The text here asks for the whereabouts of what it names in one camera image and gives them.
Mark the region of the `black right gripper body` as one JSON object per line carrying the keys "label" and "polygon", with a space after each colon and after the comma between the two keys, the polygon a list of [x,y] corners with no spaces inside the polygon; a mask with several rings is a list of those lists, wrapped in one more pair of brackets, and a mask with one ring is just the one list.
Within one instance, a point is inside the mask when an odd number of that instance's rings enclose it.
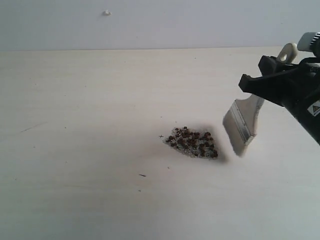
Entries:
{"label": "black right gripper body", "polygon": [[292,65],[288,77],[287,110],[295,118],[311,118],[320,114],[320,59],[307,57]]}

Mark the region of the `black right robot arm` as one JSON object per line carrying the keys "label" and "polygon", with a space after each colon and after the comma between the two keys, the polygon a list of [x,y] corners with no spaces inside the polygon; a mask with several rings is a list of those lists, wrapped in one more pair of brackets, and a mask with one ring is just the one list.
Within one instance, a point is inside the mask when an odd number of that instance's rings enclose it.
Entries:
{"label": "black right robot arm", "polygon": [[286,108],[308,134],[320,143],[320,59],[306,57],[298,64],[262,56],[260,77],[243,74],[239,88]]}

